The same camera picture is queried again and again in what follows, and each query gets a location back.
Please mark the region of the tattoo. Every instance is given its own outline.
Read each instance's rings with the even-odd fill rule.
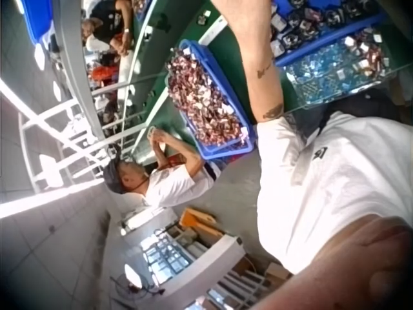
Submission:
[[[271,59],[271,62],[268,64],[268,66],[266,68],[264,68],[263,70],[258,70],[257,71],[258,79],[261,79],[265,75],[265,72],[267,72],[269,70],[269,68],[271,68],[271,66],[272,66],[272,59]]]
[[[275,108],[272,108],[267,113],[265,113],[263,115],[263,118],[266,118],[266,119],[278,118],[278,117],[280,117],[282,111],[283,111],[283,105],[278,104]]]

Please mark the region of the hand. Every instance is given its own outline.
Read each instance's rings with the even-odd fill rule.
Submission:
[[[158,128],[150,129],[148,133],[149,142],[153,141],[156,143],[165,143],[167,137],[168,134],[165,131]]]
[[[148,140],[149,140],[149,144],[152,147],[152,149],[156,149],[159,147],[159,142],[155,141],[153,135],[148,135]]]
[[[132,42],[132,36],[130,35],[130,32],[123,32],[123,36],[122,36],[123,49],[128,50],[130,48],[131,42]]]
[[[270,0],[211,0],[228,21],[240,48],[269,46]]]

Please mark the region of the window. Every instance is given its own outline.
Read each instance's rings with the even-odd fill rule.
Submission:
[[[192,263],[177,243],[165,233],[143,240],[141,247],[144,249],[143,256],[148,262],[152,278],[158,285],[170,280]]]
[[[43,71],[45,69],[45,53],[39,43],[34,47],[34,59],[39,69]]]
[[[62,101],[62,93],[60,91],[60,87],[55,81],[53,81],[53,93],[54,93],[56,100],[58,100],[58,102]]]

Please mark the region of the man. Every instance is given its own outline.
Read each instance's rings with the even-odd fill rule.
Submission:
[[[127,56],[132,42],[132,6],[129,0],[106,0],[95,5],[88,19],[82,21],[82,37],[94,37]]]
[[[220,175],[215,163],[204,162],[199,153],[184,141],[160,129],[150,132],[149,140],[158,157],[159,168],[167,164],[158,143],[165,143],[185,158],[185,164],[157,169],[150,176],[134,162],[121,161],[120,154],[105,167],[103,177],[115,193],[132,192],[145,198],[152,206],[173,207],[200,197]]]
[[[412,127],[334,112],[306,145],[283,116],[271,1],[212,2],[239,44],[258,122],[259,239],[297,274],[255,309],[381,305],[412,261]]]

